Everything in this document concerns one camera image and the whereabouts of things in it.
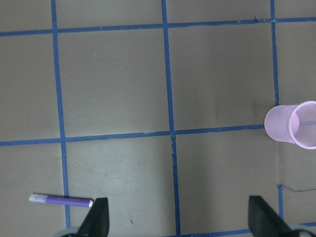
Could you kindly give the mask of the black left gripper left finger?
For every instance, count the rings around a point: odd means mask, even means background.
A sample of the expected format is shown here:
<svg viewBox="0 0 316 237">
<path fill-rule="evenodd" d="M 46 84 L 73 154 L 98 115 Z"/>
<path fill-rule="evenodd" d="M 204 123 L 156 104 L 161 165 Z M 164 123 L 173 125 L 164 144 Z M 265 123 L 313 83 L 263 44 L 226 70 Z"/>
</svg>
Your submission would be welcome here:
<svg viewBox="0 0 316 237">
<path fill-rule="evenodd" d="M 110 229 L 108 198 L 97 198 L 77 231 L 79 237 L 107 237 Z"/>
</svg>

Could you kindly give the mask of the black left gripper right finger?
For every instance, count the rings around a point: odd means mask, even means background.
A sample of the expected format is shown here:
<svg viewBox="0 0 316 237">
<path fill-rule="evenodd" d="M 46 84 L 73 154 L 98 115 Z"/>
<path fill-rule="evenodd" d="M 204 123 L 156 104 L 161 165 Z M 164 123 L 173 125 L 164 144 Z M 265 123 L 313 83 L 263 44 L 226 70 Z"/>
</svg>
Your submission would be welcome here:
<svg viewBox="0 0 316 237">
<path fill-rule="evenodd" d="M 249 196 L 248 227 L 254 237 L 287 237 L 292 233 L 261 196 Z"/>
</svg>

